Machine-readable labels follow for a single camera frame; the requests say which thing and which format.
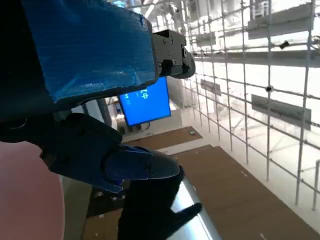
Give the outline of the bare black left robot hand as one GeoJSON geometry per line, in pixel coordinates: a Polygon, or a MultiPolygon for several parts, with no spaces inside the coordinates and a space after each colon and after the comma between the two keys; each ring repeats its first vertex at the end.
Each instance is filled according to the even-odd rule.
{"type": "Polygon", "coordinates": [[[38,146],[56,174],[118,193],[123,180],[174,177],[170,156],[122,144],[84,113],[55,113],[195,74],[186,38],[102,0],[0,3],[0,139],[38,146]]]}

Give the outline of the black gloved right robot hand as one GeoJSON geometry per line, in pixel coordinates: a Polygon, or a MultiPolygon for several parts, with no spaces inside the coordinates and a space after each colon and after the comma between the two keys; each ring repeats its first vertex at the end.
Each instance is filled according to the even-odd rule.
{"type": "Polygon", "coordinates": [[[132,180],[118,221],[119,240],[166,240],[202,210],[195,203],[181,211],[171,207],[185,177],[179,174],[163,179],[132,180]]]}

